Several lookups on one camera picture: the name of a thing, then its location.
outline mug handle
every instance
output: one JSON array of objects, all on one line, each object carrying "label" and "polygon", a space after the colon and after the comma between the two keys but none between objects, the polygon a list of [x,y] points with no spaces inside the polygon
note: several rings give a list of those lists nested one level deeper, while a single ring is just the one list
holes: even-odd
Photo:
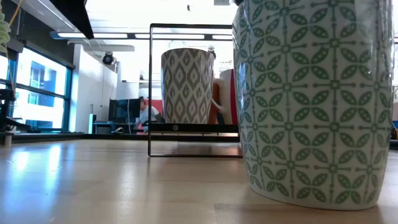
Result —
[{"label": "mug handle", "polygon": [[[217,84],[219,89],[220,86],[222,84],[222,80],[220,78],[214,78],[213,79],[213,83]],[[225,108],[223,106],[220,106],[219,104],[216,103],[216,101],[213,99],[213,97],[211,97],[211,102],[217,107],[217,109],[219,109],[220,113],[224,113],[225,112]]]}]

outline person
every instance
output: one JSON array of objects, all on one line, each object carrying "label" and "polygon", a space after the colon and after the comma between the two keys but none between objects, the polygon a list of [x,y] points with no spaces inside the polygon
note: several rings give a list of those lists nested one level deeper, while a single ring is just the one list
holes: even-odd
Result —
[{"label": "person", "polygon": [[[140,106],[139,106],[139,109],[140,109],[140,112],[139,112],[139,122],[140,122],[141,125],[143,126],[144,131],[147,132],[147,131],[148,131],[147,122],[148,122],[148,120],[149,120],[149,119],[148,119],[148,110],[149,110],[149,107],[148,107],[148,105],[146,105],[146,103],[145,103],[145,101],[144,101],[144,97],[140,97],[140,100],[141,100],[141,102],[140,102]],[[152,106],[152,111],[151,111],[151,114],[150,114],[150,120],[151,120],[151,122],[156,122],[158,116],[159,116],[159,112],[157,111],[156,108],[154,108],[154,107]]]}]

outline window frame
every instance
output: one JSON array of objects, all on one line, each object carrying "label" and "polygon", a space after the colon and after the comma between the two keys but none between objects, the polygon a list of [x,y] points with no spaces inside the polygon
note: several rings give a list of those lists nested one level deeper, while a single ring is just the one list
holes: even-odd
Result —
[{"label": "window frame", "polygon": [[[17,83],[16,81],[17,81],[17,76],[18,76],[17,69],[18,69],[18,57],[19,57],[19,54],[17,52],[13,52],[13,55],[15,55],[15,58],[16,58],[15,60],[13,60],[13,58],[9,58],[9,60],[8,60],[10,69],[7,71],[7,79],[5,80],[5,79],[0,78],[0,83],[5,84],[7,89],[11,89],[11,75],[10,75],[10,72],[11,72],[12,76],[13,76],[13,83],[14,83],[15,88],[20,88],[23,90],[28,90],[32,93],[39,93],[39,94],[63,99],[62,127],[61,128],[36,128],[35,130],[45,131],[45,132],[68,131],[69,130],[69,114],[70,114],[70,95],[71,95],[71,89],[72,89],[72,71],[74,68],[71,68],[70,66],[65,65],[64,63],[60,63],[55,58],[45,55],[45,54],[39,52],[38,50],[33,49],[32,47],[25,45],[24,48],[29,49],[29,50],[35,52],[36,54],[39,54],[49,60],[52,60],[53,62],[59,63],[60,65],[62,65],[66,68],[65,94],[61,95],[61,94],[57,94],[57,93],[54,93],[51,91],[47,91],[47,90],[43,90],[40,88],[35,88],[32,86],[27,86],[27,85]],[[13,115],[13,113],[14,113],[14,108],[11,107],[11,109],[9,109],[9,111],[8,111],[8,116],[11,117]]]}]

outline security camera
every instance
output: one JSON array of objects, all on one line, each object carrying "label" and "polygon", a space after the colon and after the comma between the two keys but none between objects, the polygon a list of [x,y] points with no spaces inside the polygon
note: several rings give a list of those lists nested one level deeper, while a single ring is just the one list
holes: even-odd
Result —
[{"label": "security camera", "polygon": [[115,58],[113,57],[113,52],[106,52],[105,56],[102,58],[102,62],[105,65],[112,65],[114,62],[116,62]]}]

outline fluorescent light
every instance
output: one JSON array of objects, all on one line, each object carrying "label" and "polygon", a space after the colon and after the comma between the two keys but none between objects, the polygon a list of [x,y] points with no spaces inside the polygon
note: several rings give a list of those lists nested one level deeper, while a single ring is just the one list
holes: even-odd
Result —
[{"label": "fluorescent light", "polygon": [[[58,33],[60,37],[64,38],[86,38],[82,33]],[[109,38],[109,39],[126,39],[127,34],[94,34],[95,38]]]},{"label": "fluorescent light", "polygon": [[127,34],[94,34],[95,38],[115,38],[115,39],[126,39]]},{"label": "fluorescent light", "polygon": [[232,40],[232,35],[213,35],[216,40]]},{"label": "fluorescent light", "polygon": [[149,38],[149,34],[136,34],[137,38]]},{"label": "fluorescent light", "polygon": [[198,34],[192,34],[192,35],[187,35],[187,34],[154,34],[153,35],[154,39],[204,39],[204,35],[198,35]]},{"label": "fluorescent light", "polygon": [[65,38],[86,38],[82,33],[58,33],[58,35]]}]

